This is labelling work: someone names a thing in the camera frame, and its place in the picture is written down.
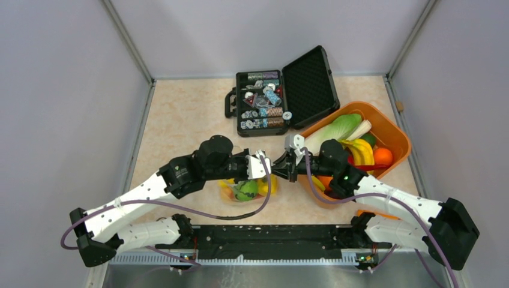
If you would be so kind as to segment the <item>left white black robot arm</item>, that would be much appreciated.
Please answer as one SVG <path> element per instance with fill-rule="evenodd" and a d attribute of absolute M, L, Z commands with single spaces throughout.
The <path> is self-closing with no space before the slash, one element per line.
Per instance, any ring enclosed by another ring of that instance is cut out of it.
<path fill-rule="evenodd" d="M 76 249 L 85 266 L 104 264 L 117 254 L 156 244 L 175 244 L 185 248 L 192 241 L 188 218 L 176 215 L 161 223 L 133 224 L 156 205 L 174 202 L 202 190 L 207 181 L 250 180 L 270 171 L 270 160 L 263 152 L 249 149 L 233 154 L 232 142 L 215 135 L 202 142 L 190 155 L 173 158 L 146 181 L 95 209 L 76 208 L 70 212 Z"/>

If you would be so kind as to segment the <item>toy green white cabbage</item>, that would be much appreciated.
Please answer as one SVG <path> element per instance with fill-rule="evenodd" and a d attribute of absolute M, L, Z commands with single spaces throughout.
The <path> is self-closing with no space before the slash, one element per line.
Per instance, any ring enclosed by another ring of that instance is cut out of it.
<path fill-rule="evenodd" d="M 310 153 L 317 155 L 324 141 L 345 140 L 361 124 L 362 120 L 362 116 L 357 113 L 339 116 L 332 123 L 306 137 L 304 146 Z"/>

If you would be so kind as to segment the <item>clear zip top bag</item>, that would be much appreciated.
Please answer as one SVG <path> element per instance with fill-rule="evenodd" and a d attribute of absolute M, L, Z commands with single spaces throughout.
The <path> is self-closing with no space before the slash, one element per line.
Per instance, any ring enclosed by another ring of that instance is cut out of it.
<path fill-rule="evenodd" d="M 264 151 L 261 151 L 261 153 L 264 156 L 265 164 L 262 164 L 259 159 L 259 151 L 251 152 L 247 148 L 241 149 L 234 145 L 232 153 L 234 157 L 246 157 L 248 155 L 251 158 L 254 157 L 258 161 L 254 164 L 254 168 L 259 168 L 259 170 L 255 171 L 255 178 L 253 179 L 235 180 L 230 178 L 218 180 L 219 195 L 223 201 L 231 205 L 240 205 L 242 203 L 263 202 L 269 194 L 271 197 L 277 196 L 278 180 L 273 174 L 268 177 L 265 171 L 265 168 L 269 172 L 271 171 L 272 162 Z"/>

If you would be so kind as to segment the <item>toy yellow bell pepper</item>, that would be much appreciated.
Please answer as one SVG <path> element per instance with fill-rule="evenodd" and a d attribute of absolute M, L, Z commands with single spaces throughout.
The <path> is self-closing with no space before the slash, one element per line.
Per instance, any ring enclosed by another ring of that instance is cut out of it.
<path fill-rule="evenodd" d="M 270 176 L 271 180 L 271 189 L 269 189 L 268 180 L 266 177 L 259 178 L 256 180 L 257 186 L 258 186 L 258 195 L 261 197 L 267 196 L 268 192 L 271 192 L 271 195 L 277 194 L 278 191 L 278 182 L 277 177 L 274 175 Z"/>

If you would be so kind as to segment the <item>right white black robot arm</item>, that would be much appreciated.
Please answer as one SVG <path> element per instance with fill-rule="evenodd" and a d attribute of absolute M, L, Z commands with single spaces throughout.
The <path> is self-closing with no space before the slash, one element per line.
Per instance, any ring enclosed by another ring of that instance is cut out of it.
<path fill-rule="evenodd" d="M 285 153 L 271 166 L 272 173 L 291 182 L 298 175 L 331 177 L 330 188 L 338 197 L 317 198 L 327 204 L 354 201 L 391 215 L 359 216 L 352 231 L 359 247 L 387 242 L 425 251 L 438 263 L 453 270 L 464 268 L 480 231 L 465 205 L 454 198 L 444 202 L 411 195 L 381 182 L 348 161 L 349 154 L 336 140 L 327 140 L 312 154 L 303 142 L 287 143 Z"/>

